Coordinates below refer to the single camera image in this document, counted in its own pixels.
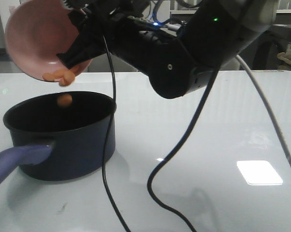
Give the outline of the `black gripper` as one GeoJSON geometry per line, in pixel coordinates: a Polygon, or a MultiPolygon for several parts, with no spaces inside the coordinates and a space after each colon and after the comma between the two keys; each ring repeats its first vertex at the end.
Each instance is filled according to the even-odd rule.
{"type": "Polygon", "coordinates": [[[65,52],[57,53],[66,68],[72,68],[85,61],[106,53],[104,37],[113,31],[114,17],[143,16],[144,0],[69,0],[71,23],[79,34],[65,52]]]}

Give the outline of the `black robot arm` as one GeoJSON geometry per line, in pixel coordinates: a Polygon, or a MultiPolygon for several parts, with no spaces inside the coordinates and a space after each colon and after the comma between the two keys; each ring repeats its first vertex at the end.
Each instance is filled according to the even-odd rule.
{"type": "Polygon", "coordinates": [[[276,0],[204,0],[171,35],[142,19],[146,0],[66,0],[79,35],[57,54],[72,68],[107,51],[148,76],[157,94],[173,99],[208,84],[275,21],[276,0]]]}

